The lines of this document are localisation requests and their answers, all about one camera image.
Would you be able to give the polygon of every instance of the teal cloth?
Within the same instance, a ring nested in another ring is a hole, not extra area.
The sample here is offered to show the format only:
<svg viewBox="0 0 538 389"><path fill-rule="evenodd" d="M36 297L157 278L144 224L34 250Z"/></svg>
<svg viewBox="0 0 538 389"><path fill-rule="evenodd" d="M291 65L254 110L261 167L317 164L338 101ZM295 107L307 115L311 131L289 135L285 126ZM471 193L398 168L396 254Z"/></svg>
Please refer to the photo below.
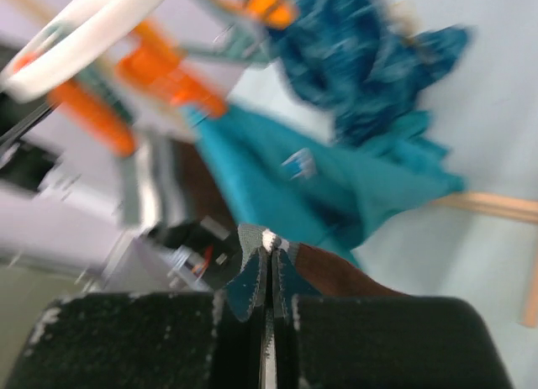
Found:
<svg viewBox="0 0 538 389"><path fill-rule="evenodd" d="M264 225L354 265L350 250L388 218L463 189L459 176L442 170L446 149L422 137L425 112L399 119L361 148L322 145L233 104L219 120L193 107L182 112L237 223ZM309 154L303 164L313 174L282 165L298 152Z"/></svg>

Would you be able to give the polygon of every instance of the white ring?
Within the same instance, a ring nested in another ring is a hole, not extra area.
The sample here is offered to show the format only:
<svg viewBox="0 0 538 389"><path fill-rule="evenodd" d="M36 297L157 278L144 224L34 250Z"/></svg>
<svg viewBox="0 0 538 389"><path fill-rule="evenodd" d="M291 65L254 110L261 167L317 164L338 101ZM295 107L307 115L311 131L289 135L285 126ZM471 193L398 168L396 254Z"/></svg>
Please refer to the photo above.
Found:
<svg viewBox="0 0 538 389"><path fill-rule="evenodd" d="M164 0L73 0L0 73L0 90L24 103L45 95L95 61ZM35 52L53 24L77 27L69 36L19 71L15 64Z"/></svg>

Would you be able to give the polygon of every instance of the blue cloth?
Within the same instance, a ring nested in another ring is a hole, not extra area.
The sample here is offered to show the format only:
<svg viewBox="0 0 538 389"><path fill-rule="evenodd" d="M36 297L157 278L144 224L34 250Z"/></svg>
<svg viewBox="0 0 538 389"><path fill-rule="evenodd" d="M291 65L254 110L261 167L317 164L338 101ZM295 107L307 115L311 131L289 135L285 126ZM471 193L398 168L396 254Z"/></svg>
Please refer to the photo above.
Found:
<svg viewBox="0 0 538 389"><path fill-rule="evenodd" d="M350 250L388 218L463 189L440 166L446 150L422 137L424 112L358 149L322 145L235 105L220 120L182 112L237 223L266 226L354 265ZM299 166L286 166L290 159Z"/></svg>
<svg viewBox="0 0 538 389"><path fill-rule="evenodd" d="M414 109L418 93L456 64L469 36L447 28L395 34L380 0L294 0L287 29L268 29L298 97L335 115L335 142L359 146Z"/></svg>

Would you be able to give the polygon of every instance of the crumpled blue fabric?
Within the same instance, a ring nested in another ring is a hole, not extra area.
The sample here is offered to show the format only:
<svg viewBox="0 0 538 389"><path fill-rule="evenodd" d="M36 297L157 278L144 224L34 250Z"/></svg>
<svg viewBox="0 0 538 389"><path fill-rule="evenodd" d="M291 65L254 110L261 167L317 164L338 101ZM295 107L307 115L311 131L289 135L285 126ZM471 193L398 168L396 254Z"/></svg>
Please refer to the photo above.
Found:
<svg viewBox="0 0 538 389"><path fill-rule="evenodd" d="M418 93L456 64L469 40L450 27L410 45L390 29L381 0L294 0L287 29L268 29L292 89L335 116L335 142L359 146L415 107Z"/></svg>
<svg viewBox="0 0 538 389"><path fill-rule="evenodd" d="M447 150L422 135L426 112L399 118L360 148L322 145L234 104L218 120L194 107L182 113L237 223L263 225L353 265L350 251L387 219L463 189L440 166ZM310 172L285 166L290 158Z"/></svg>

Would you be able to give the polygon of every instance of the clothing tag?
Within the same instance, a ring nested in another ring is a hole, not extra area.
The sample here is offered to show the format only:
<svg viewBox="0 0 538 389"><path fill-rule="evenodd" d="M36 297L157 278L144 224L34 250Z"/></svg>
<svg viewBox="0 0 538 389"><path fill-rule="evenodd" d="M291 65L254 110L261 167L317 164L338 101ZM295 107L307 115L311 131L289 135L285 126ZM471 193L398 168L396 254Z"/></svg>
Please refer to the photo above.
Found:
<svg viewBox="0 0 538 389"><path fill-rule="evenodd" d="M303 176L306 179L316 174L316 166L312 153L308 148L303 148L290 156L282 163L282 166L290 173L291 179Z"/></svg>

